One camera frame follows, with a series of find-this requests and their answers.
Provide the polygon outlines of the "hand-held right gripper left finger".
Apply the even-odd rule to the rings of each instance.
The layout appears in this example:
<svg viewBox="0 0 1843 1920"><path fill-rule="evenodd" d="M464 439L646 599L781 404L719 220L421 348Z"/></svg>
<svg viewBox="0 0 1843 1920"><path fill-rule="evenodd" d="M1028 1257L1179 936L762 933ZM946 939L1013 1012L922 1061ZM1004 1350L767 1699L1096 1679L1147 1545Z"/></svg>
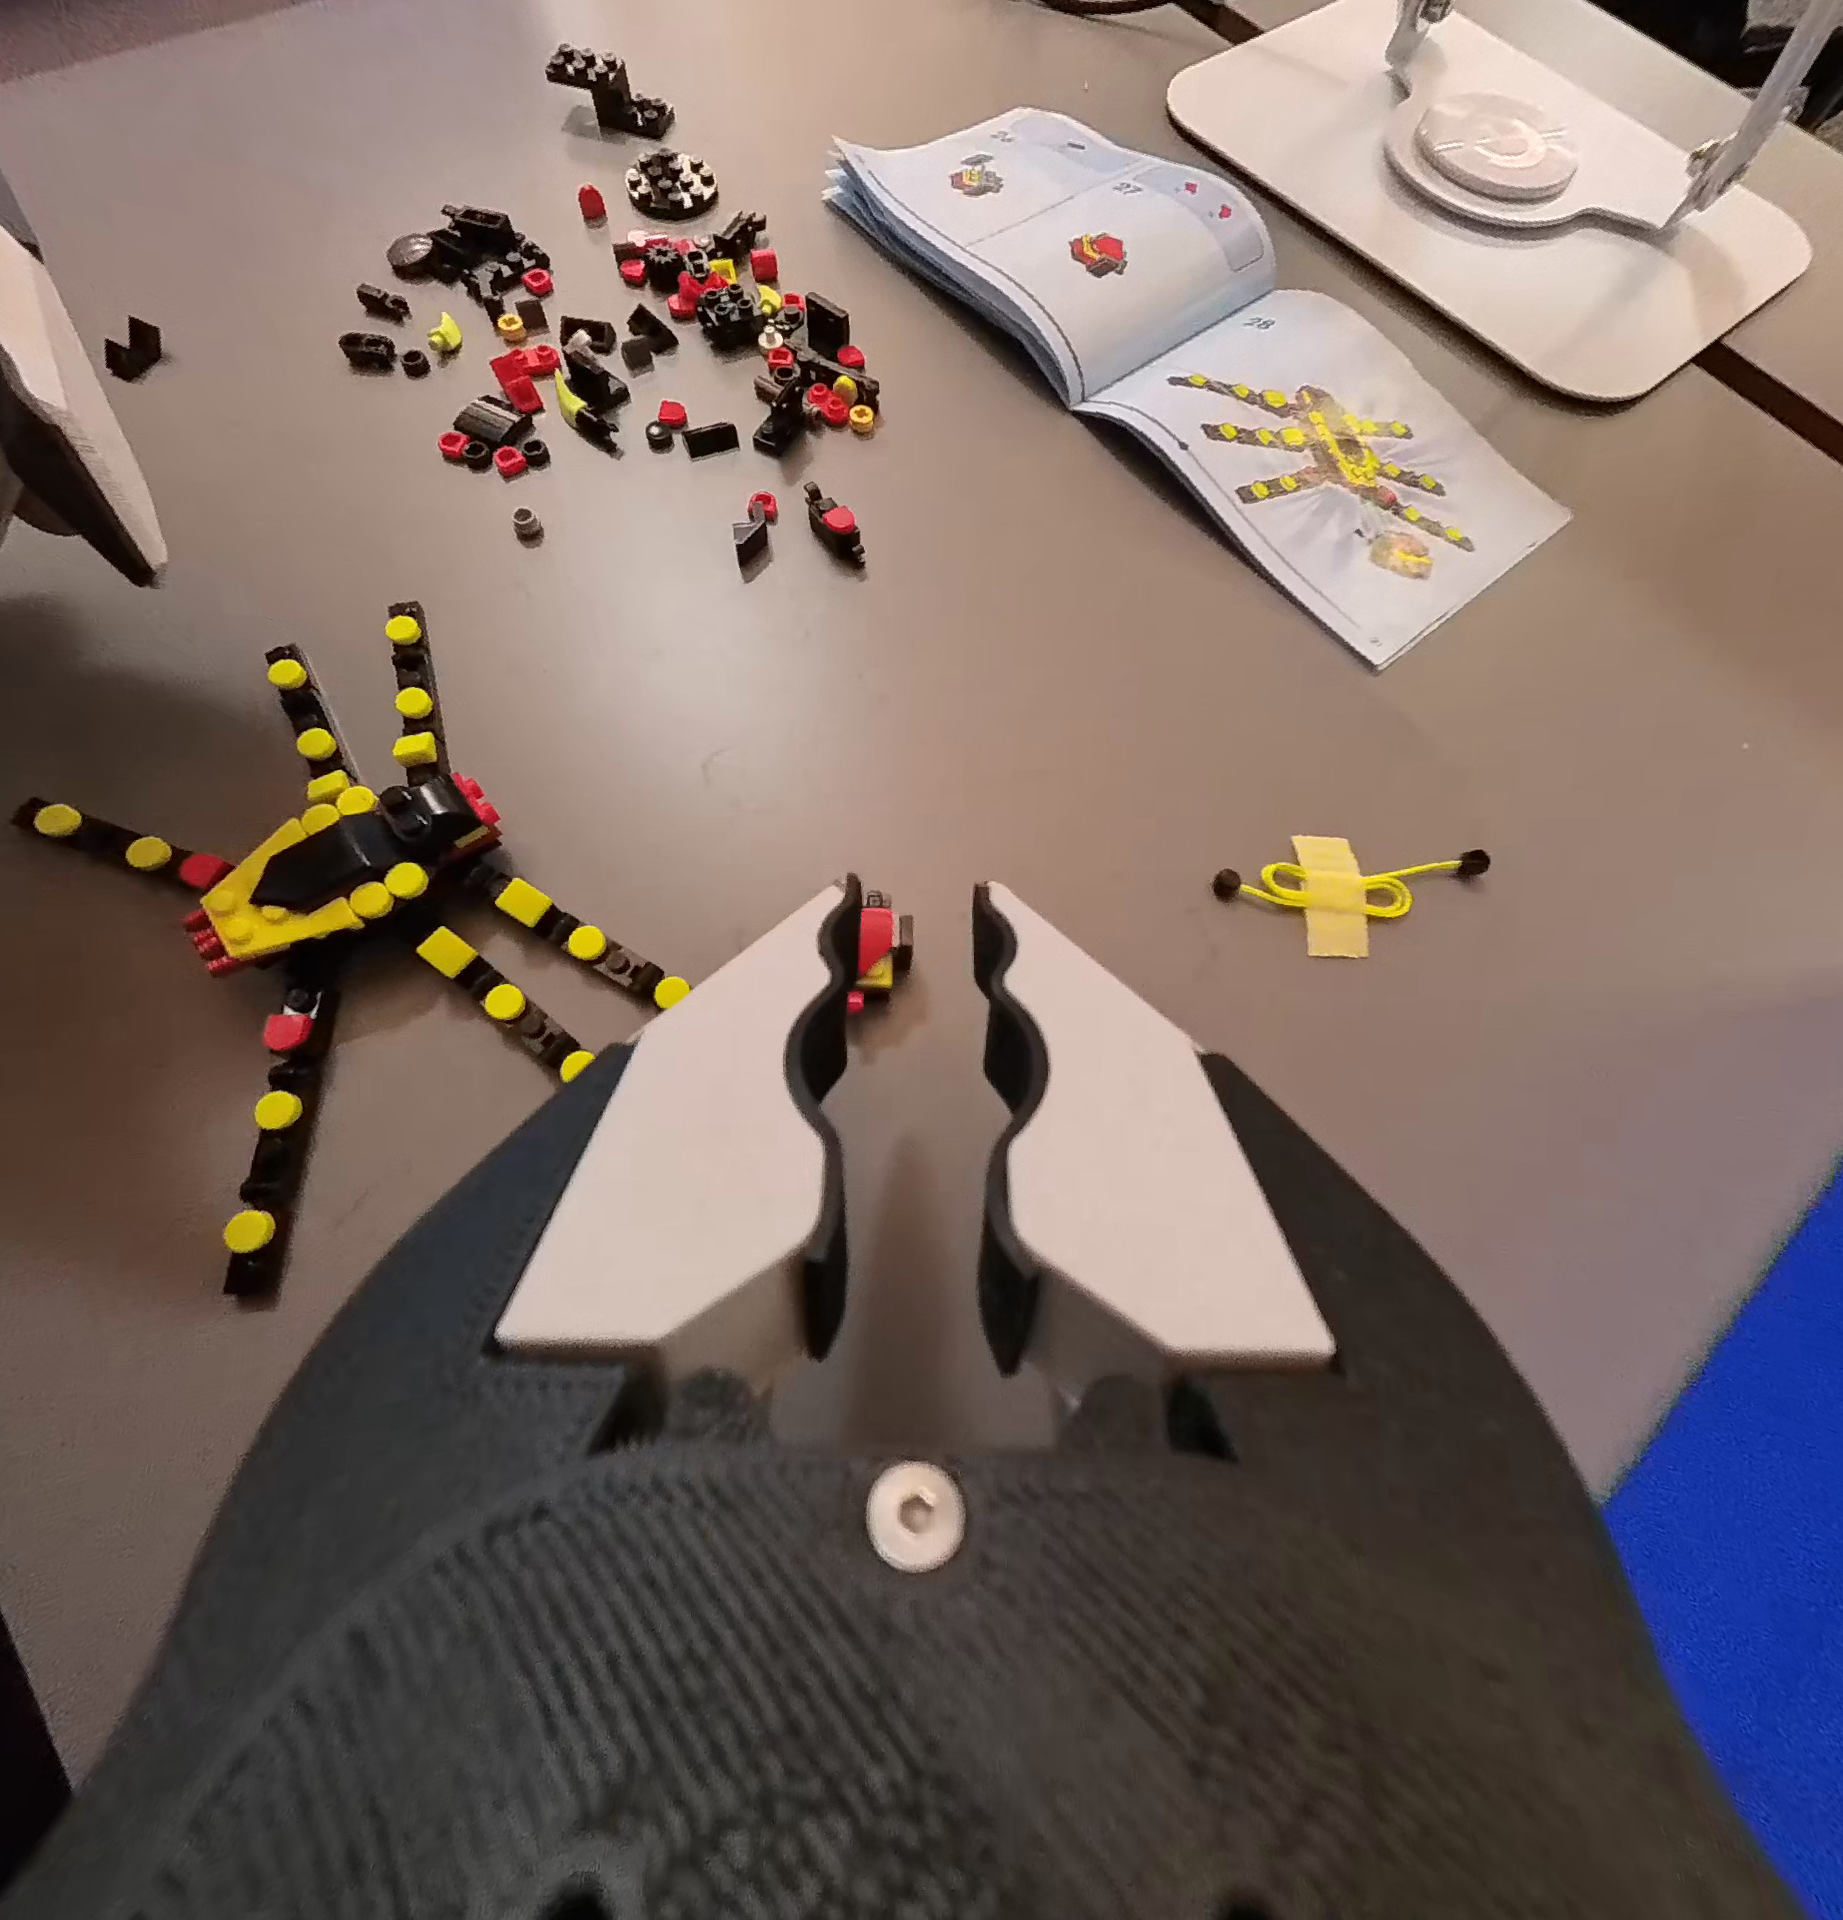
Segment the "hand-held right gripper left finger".
<svg viewBox="0 0 1843 1920"><path fill-rule="evenodd" d="M522 1356L663 1380L773 1380L825 1359L846 1306L837 1131L863 889L843 880L659 1015L502 1309Z"/></svg>

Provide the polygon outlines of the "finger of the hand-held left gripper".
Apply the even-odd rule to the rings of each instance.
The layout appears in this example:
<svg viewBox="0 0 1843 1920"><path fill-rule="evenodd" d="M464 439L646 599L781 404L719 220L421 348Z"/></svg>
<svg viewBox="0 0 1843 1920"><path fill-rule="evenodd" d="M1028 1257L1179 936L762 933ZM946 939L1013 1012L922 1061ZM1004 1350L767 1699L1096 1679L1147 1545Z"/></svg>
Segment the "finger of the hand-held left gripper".
<svg viewBox="0 0 1843 1920"><path fill-rule="evenodd" d="M147 480L0 167L0 549L16 522L87 542L130 586L165 573Z"/></svg>

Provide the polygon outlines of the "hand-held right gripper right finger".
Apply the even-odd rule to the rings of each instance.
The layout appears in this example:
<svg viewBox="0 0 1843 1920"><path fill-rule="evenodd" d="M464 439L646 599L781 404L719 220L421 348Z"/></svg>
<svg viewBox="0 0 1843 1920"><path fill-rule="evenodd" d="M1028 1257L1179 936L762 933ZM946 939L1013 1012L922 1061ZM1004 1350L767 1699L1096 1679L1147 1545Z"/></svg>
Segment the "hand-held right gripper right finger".
<svg viewBox="0 0 1843 1920"><path fill-rule="evenodd" d="M1313 1371L1335 1339L1222 1108L1216 1059L1001 881L973 891L1004 1110L977 1304L1004 1379Z"/></svg>

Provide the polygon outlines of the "small red yellow lego assembly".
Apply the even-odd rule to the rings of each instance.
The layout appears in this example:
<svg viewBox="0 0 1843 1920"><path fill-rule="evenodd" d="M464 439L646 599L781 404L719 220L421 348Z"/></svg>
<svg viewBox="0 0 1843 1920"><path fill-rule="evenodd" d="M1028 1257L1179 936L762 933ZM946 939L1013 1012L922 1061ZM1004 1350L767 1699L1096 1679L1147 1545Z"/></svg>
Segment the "small red yellow lego assembly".
<svg viewBox="0 0 1843 1920"><path fill-rule="evenodd" d="M850 1019L885 1001L908 979L912 918L896 911L887 891L868 887L858 902L854 979L846 996Z"/></svg>

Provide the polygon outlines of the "black yellow lego spider model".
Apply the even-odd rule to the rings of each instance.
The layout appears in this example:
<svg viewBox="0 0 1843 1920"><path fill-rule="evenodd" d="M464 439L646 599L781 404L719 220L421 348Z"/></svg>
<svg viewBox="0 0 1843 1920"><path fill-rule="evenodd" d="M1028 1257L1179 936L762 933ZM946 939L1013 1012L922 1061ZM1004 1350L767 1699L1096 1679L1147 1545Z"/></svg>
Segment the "black yellow lego spider model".
<svg viewBox="0 0 1843 1920"><path fill-rule="evenodd" d="M392 602L384 633L399 779L366 785L305 649L269 649L266 681L307 783L299 809L239 859L44 798L13 814L28 837L182 895L182 931L207 975L278 975L280 999L261 1027L268 1072L254 1105L254 1149L238 1210L223 1229L223 1290L242 1304L269 1299L284 1277L343 975L357 955L385 945L412 951L560 1085L579 1079L595 1051L447 925L455 906L490 906L639 1006L666 1012L690 994L682 975L502 864L498 810L449 759L427 610L417 601Z"/></svg>

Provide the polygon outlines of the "pile of loose lego pieces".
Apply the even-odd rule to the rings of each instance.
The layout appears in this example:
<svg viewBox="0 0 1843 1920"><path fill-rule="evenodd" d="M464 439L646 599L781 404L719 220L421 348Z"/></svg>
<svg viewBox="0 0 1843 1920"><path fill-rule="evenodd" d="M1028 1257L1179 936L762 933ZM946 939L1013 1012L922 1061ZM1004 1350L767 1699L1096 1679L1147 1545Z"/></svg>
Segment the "pile of loose lego pieces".
<svg viewBox="0 0 1843 1920"><path fill-rule="evenodd" d="M551 465L542 423L616 451L618 417L632 382L671 372L683 340L700 340L718 360L757 360L753 393L765 414L752 449L786 457L811 432L868 439L878 432L882 388L868 373L846 311L819 294L779 284L767 222L740 210L707 239L635 227L611 244L627 318L575 314L560 302L552 258L506 210L446 205L437 225L397 236L385 249L392 286L356 286L360 329L336 337L353 375L427 377L467 355L461 318L441 306L413 334L413 302L401 286L435 286L475 311L498 350L486 365L490 391L470 397L437 433L449 468L518 478Z"/></svg>

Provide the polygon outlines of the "black stepped lego plate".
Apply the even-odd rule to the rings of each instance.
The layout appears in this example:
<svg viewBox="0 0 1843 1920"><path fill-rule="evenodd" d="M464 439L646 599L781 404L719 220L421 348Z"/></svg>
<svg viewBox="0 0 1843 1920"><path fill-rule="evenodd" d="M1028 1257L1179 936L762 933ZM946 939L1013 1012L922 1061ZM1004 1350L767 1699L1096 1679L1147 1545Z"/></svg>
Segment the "black stepped lego plate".
<svg viewBox="0 0 1843 1920"><path fill-rule="evenodd" d="M614 54L562 43L543 67L543 80L584 95L603 132L659 140L672 127L672 108L635 90L625 63Z"/></svg>

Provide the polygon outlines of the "lego instruction booklet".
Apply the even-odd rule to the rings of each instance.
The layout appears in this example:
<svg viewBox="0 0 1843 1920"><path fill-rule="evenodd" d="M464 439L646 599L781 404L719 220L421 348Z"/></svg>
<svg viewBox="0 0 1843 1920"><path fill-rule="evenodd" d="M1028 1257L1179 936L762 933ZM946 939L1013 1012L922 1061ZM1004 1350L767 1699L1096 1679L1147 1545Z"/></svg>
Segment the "lego instruction booklet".
<svg viewBox="0 0 1843 1920"><path fill-rule="evenodd" d="M837 140L823 195L1132 436L1369 669L1570 522L1374 324L1283 287L1215 172L1011 108L918 147Z"/></svg>

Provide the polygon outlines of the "beige tape piece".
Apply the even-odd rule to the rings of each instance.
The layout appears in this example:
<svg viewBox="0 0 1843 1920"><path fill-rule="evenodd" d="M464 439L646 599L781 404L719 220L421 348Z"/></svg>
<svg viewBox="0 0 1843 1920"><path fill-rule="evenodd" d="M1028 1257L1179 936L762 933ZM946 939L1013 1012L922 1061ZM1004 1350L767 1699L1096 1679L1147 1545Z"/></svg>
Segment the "beige tape piece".
<svg viewBox="0 0 1843 1920"><path fill-rule="evenodd" d="M1297 896L1312 959L1365 960L1369 955L1369 911L1365 874L1347 840L1337 837L1291 837Z"/></svg>

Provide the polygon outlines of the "blue plastic bin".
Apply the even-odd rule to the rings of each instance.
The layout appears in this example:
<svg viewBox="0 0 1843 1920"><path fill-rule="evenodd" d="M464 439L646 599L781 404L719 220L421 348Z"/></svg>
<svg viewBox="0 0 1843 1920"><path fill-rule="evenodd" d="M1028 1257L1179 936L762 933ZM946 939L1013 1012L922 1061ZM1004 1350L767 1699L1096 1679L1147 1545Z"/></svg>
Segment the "blue plastic bin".
<svg viewBox="0 0 1843 1920"><path fill-rule="evenodd" d="M1604 1521L1731 1803L1843 1919L1843 1160Z"/></svg>

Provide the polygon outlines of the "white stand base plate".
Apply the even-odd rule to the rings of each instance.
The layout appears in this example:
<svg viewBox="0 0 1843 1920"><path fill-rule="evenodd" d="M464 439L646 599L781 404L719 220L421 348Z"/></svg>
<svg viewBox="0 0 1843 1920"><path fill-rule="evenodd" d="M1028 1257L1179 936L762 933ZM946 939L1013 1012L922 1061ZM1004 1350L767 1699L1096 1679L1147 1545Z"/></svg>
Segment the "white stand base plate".
<svg viewBox="0 0 1843 1920"><path fill-rule="evenodd" d="M1737 127L1680 149L1453 5L1337 2L1182 69L1167 114L1534 382L1643 397L1789 287L1804 230L1739 181L1843 5Z"/></svg>

